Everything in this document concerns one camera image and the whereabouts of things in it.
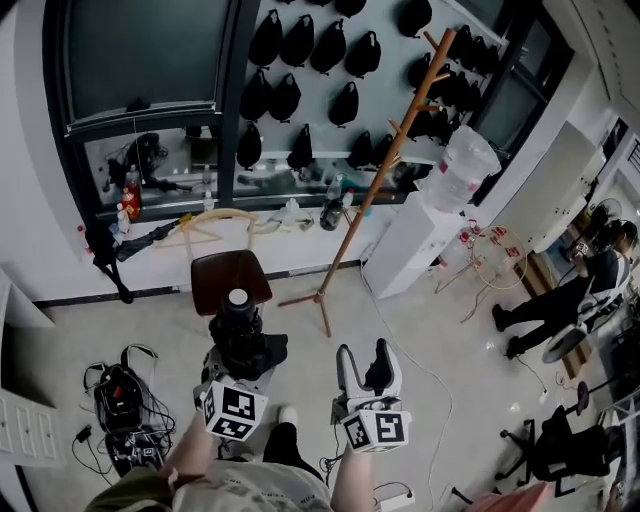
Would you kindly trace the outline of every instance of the person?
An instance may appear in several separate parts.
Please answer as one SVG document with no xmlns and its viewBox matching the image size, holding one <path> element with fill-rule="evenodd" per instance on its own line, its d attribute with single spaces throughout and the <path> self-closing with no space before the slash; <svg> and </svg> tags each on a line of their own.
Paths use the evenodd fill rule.
<svg viewBox="0 0 640 512">
<path fill-rule="evenodd" d="M 580 311 L 580 305 L 587 294 L 603 304 L 626 286 L 631 271 L 631 252 L 638 243 L 638 228 L 632 222 L 625 222 L 618 227 L 614 238 L 613 248 L 592 258 L 585 260 L 577 255 L 574 263 L 578 275 L 568 283 L 534 297 L 513 311 L 504 310 L 500 305 L 493 307 L 493 318 L 500 332 L 521 322 L 544 320 L 542 326 L 525 336 L 509 340 L 506 353 L 509 359 L 524 354 L 576 323 L 579 313 L 585 312 Z"/>
<path fill-rule="evenodd" d="M 347 448 L 330 497 L 320 474 L 300 456 L 297 421 L 293 407 L 279 409 L 262 462 L 247 455 L 211 460 L 216 438 L 198 411 L 159 471 L 132 469 L 86 512 L 372 512 L 372 455 Z"/>
</svg>

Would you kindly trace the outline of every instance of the wooden coat rack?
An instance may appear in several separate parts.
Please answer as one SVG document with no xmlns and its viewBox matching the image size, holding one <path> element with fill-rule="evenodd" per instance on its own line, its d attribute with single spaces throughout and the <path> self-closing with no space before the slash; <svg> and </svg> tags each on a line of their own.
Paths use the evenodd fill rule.
<svg viewBox="0 0 640 512">
<path fill-rule="evenodd" d="M 358 228 L 360 227 L 360 223 L 362 222 L 362 219 L 364 218 L 366 211 L 369 209 L 369 207 L 371 206 L 371 203 L 376 197 L 378 193 L 378 189 L 380 188 L 380 186 L 384 181 L 385 174 L 389 169 L 394 167 L 396 164 L 398 164 L 402 160 L 402 158 L 399 157 L 399 152 L 402 147 L 402 144 L 404 143 L 407 137 L 407 133 L 409 133 L 409 129 L 411 128 L 411 125 L 413 124 L 413 122 L 416 119 L 416 116 L 418 115 L 418 112 L 438 111 L 442 109 L 442 107 L 438 107 L 438 106 L 425 105 L 425 100 L 427 98 L 427 93 L 429 92 L 431 85 L 435 82 L 448 78 L 449 76 L 448 73 L 437 76 L 437 73 L 444 63 L 444 59 L 447 56 L 447 53 L 449 52 L 451 43 L 453 43 L 453 40 L 456 37 L 456 32 L 448 28 L 445 31 L 444 36 L 442 37 L 442 41 L 440 41 L 440 44 L 438 44 L 433 39 L 433 37 L 431 37 L 431 34 L 429 34 L 427 31 L 424 32 L 424 36 L 427 38 L 429 43 L 431 43 L 431 46 L 433 46 L 433 49 L 436 51 L 436 54 L 433 60 L 431 61 L 431 64 L 429 65 L 427 75 L 424 77 L 422 84 L 416 91 L 413 101 L 411 102 L 411 106 L 409 107 L 409 110 L 407 110 L 407 113 L 404 116 L 402 124 L 398 126 L 398 123 L 396 123 L 393 119 L 389 120 L 389 123 L 391 123 L 391 126 L 393 126 L 393 129 L 396 132 L 396 135 L 393 139 L 393 143 L 391 144 L 391 147 L 389 148 L 389 151 L 387 152 L 387 155 L 385 156 L 382 162 L 382 165 L 380 166 L 380 169 L 378 169 L 378 172 L 376 173 L 376 176 L 373 179 L 373 183 L 371 183 L 371 186 L 369 187 L 367 195 L 364 198 L 362 206 L 360 206 L 360 210 L 358 211 L 358 214 L 355 216 L 355 218 L 351 222 L 349 231 L 347 232 L 346 236 L 344 237 L 344 240 L 342 241 L 342 245 L 340 246 L 340 249 L 338 250 L 338 254 L 336 254 L 336 257 L 333 260 L 333 263 L 331 264 L 331 268 L 329 269 L 329 272 L 324 278 L 322 286 L 313 295 L 301 297 L 299 299 L 287 300 L 285 302 L 281 302 L 278 304 L 278 306 L 284 307 L 284 306 L 290 306 L 292 304 L 298 304 L 299 302 L 306 302 L 308 300 L 312 300 L 316 304 L 319 304 L 320 309 L 322 310 L 324 326 L 327 330 L 327 336 L 329 338 L 331 337 L 331 326 L 329 325 L 329 317 L 327 315 L 327 309 L 324 304 L 324 296 L 325 296 L 327 287 L 331 282 L 331 278 L 333 277 L 333 274 L 335 274 L 336 270 L 338 269 L 338 265 L 340 264 L 340 261 L 342 260 L 344 253 L 347 251 L 347 248 L 349 247 L 351 240 L 356 234 L 356 231 L 358 231 Z"/>
</svg>

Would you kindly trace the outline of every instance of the baseboard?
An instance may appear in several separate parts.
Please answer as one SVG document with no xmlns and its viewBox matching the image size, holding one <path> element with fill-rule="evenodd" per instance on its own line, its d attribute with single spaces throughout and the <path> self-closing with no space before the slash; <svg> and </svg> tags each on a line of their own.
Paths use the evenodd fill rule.
<svg viewBox="0 0 640 512">
<path fill-rule="evenodd" d="M 329 270 L 331 265 L 322 265 L 318 267 L 308 267 L 296 270 L 287 270 L 284 272 L 273 272 L 267 274 L 266 277 L 269 281 L 275 281 L 276 279 L 286 279 L 288 277 L 306 276 L 309 274 L 318 274 Z M 339 269 L 359 267 L 360 260 L 343 261 L 338 265 Z M 165 286 L 164 288 L 149 288 L 147 290 L 138 290 L 131 292 L 135 299 L 141 297 L 155 297 L 156 295 L 171 295 L 174 293 L 182 293 L 177 286 Z M 58 306 L 74 306 L 77 304 L 91 304 L 93 302 L 107 302 L 110 300 L 120 300 L 120 296 L 117 293 L 107 293 L 103 295 L 88 295 L 85 297 L 71 297 L 69 299 L 54 299 L 54 300 L 41 300 L 34 302 L 34 304 L 40 308 L 55 308 Z"/>
</svg>

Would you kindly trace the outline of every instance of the white floor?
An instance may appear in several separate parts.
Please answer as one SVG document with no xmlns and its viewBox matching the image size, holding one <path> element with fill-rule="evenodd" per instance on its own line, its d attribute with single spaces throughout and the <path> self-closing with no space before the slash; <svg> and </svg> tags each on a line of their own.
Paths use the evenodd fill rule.
<svg viewBox="0 0 640 512">
<path fill-rule="evenodd" d="M 327 294 L 334 331 L 329 339 L 318 306 L 305 303 L 277 307 L 279 300 L 313 292 L 322 278 L 311 275 L 272 282 L 274 300 L 263 313 L 265 332 L 289 336 L 289 357 L 271 381 L 268 416 L 271 419 L 275 405 L 283 402 L 298 408 L 301 453 L 314 466 L 320 457 L 335 452 L 329 417 L 331 400 L 338 394 L 335 354 L 342 343 L 353 350 L 362 374 L 373 360 L 378 338 L 403 347 L 396 353 L 403 370 L 403 402 L 413 415 L 410 444 L 377 456 L 376 482 L 402 481 L 409 485 L 417 503 L 407 511 L 429 511 L 434 501 L 441 510 L 462 509 L 462 504 L 450 496 L 451 487 L 455 485 L 471 498 L 489 491 L 495 485 L 496 470 L 504 469 L 517 454 L 500 438 L 502 429 L 517 431 L 524 419 L 541 421 L 557 404 L 569 406 L 575 402 L 574 391 L 563 390 L 555 383 L 556 371 L 564 374 L 562 366 L 541 362 L 543 347 L 522 358 L 540 374 L 549 390 L 542 405 L 542 386 L 536 376 L 502 355 L 507 339 L 517 331 L 498 333 L 490 309 L 496 300 L 506 307 L 525 300 L 522 287 L 494 292 L 476 315 L 461 325 L 459 321 L 470 311 L 480 287 L 474 279 L 461 279 L 436 296 L 435 282 L 423 278 L 407 293 L 379 302 L 378 311 L 359 269 L 342 270 Z M 99 476 L 78 464 L 70 451 L 74 436 L 87 423 L 94 427 L 94 447 L 101 438 L 95 418 L 80 408 L 80 404 L 91 407 L 82 392 L 85 368 L 95 361 L 116 362 L 122 348 L 130 343 L 154 348 L 160 363 L 153 391 L 177 418 L 177 439 L 193 414 L 191 392 L 199 382 L 202 359 L 211 341 L 206 322 L 196 315 L 189 294 L 138 299 L 131 306 L 107 302 L 59 307 L 49 314 L 57 329 L 23 331 L 16 348 L 17 365 L 60 410 L 66 427 L 68 464 L 55 471 L 27 468 L 26 474 L 40 510 L 79 511 L 106 486 Z M 433 373 L 418 367 L 402 350 Z M 595 361 L 587 368 L 588 381 L 600 381 L 600 370 L 593 369 L 597 365 Z M 588 426 L 595 417 L 591 409 L 578 421 L 572 419 L 572 424 L 576 428 L 579 423 Z M 259 444 L 263 439 L 263 435 L 256 435 L 253 442 Z M 90 454 L 84 449 L 82 446 L 79 454 L 88 462 Z M 513 483 L 499 483 L 498 487 L 508 492 Z M 400 487 L 389 486 L 380 489 L 377 496 L 400 492 Z M 585 499 L 576 494 L 553 500 L 545 510 L 585 510 Z"/>
</svg>

